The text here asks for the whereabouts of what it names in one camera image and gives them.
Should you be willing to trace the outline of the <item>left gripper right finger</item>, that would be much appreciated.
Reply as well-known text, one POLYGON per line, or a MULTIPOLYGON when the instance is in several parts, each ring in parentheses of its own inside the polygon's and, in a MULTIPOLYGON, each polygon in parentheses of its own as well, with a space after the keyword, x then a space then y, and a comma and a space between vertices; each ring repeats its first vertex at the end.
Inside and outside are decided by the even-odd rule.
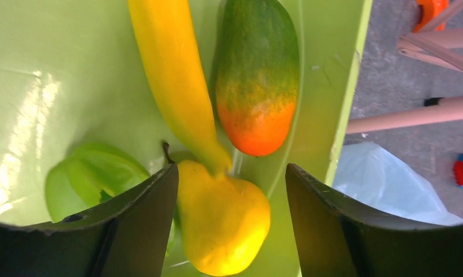
POLYGON ((380 211, 292 163, 285 183, 303 276, 463 276, 463 224, 380 211))

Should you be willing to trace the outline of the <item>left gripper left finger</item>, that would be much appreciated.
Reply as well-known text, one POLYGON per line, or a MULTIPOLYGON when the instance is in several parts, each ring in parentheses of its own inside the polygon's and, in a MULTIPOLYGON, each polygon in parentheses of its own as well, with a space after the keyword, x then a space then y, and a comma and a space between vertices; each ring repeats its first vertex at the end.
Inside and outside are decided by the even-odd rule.
POLYGON ((58 223, 0 223, 0 276, 160 276, 178 169, 58 223))

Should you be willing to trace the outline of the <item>green fake fruit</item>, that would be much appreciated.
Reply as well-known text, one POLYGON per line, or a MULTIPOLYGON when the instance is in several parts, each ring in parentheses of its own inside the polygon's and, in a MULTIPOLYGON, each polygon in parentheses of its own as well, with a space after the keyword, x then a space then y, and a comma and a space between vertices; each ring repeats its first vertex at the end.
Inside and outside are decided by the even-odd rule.
POLYGON ((81 144, 51 168, 45 200, 52 222, 92 208, 150 177, 144 166, 119 148, 105 143, 81 144))

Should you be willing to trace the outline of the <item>light blue cartoon plastic bag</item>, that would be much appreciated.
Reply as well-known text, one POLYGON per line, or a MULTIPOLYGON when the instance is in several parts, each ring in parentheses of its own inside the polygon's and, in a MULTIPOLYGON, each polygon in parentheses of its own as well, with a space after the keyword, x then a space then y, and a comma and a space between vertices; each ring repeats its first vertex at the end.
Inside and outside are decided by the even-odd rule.
POLYGON ((463 224, 463 218, 446 209, 430 182, 375 143, 343 147, 333 188, 402 218, 442 226, 463 224))

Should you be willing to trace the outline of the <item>yellow fake lemon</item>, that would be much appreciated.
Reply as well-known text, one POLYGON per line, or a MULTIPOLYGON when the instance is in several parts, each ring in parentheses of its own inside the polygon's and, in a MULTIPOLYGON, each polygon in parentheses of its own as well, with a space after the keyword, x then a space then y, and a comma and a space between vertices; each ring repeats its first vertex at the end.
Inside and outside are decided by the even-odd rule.
POLYGON ((228 152, 211 162, 216 175, 194 160, 176 165, 176 206, 187 259, 211 276, 244 271, 269 233, 269 200, 257 185, 228 175, 232 167, 228 152))

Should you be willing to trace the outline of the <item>green orange fake mango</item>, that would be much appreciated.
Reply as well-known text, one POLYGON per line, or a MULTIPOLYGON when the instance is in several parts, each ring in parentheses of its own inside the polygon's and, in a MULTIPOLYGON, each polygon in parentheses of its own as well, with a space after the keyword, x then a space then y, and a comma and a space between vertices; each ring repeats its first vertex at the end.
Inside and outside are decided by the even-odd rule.
POLYGON ((299 97, 300 56, 291 16, 278 1, 227 1, 215 85, 221 125, 250 156, 278 150, 299 97))

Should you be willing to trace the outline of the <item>yellow fake banana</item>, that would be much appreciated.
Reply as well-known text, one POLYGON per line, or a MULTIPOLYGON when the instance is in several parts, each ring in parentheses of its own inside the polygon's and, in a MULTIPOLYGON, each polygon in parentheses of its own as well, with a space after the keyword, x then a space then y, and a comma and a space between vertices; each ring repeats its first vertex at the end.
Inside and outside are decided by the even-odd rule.
POLYGON ((218 141, 188 1, 128 1, 144 71, 174 136, 212 175, 232 169, 218 141))

